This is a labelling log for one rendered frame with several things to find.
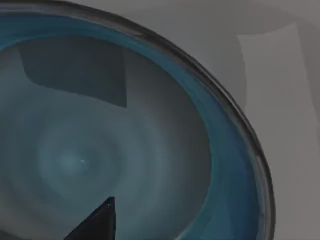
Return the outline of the blue and grey bowl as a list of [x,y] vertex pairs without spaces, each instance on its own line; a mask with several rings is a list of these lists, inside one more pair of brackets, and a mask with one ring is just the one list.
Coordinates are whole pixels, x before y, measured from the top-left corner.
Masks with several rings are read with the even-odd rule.
[[64,240],[110,197],[115,240],[274,240],[261,144],[194,58],[109,12],[0,0],[0,240]]

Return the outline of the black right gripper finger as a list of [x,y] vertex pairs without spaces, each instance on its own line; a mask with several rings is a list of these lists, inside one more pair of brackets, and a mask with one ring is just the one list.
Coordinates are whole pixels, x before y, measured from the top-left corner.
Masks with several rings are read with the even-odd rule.
[[64,240],[116,240],[116,202],[109,197]]

